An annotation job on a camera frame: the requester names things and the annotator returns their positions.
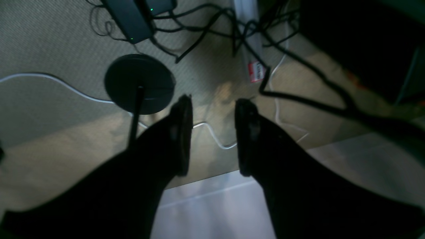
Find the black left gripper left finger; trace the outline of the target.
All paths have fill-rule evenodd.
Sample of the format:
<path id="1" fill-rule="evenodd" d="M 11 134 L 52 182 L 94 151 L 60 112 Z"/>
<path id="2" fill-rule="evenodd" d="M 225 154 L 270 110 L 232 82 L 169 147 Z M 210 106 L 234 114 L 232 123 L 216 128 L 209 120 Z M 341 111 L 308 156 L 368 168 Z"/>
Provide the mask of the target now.
<path id="1" fill-rule="evenodd" d="M 187 175 L 190 96 L 66 192 L 26 211 L 7 211 L 2 239 L 149 239 L 164 189 Z"/>

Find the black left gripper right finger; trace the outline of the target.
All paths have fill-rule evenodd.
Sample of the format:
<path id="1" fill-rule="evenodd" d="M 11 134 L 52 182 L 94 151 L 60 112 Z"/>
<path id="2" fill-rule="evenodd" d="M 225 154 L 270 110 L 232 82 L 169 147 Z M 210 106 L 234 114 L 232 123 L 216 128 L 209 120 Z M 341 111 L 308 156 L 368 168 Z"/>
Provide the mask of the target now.
<path id="1" fill-rule="evenodd" d="M 241 175 L 261 186 L 278 239 L 417 239 L 424 210 L 323 166 L 248 99 L 235 103 Z"/>

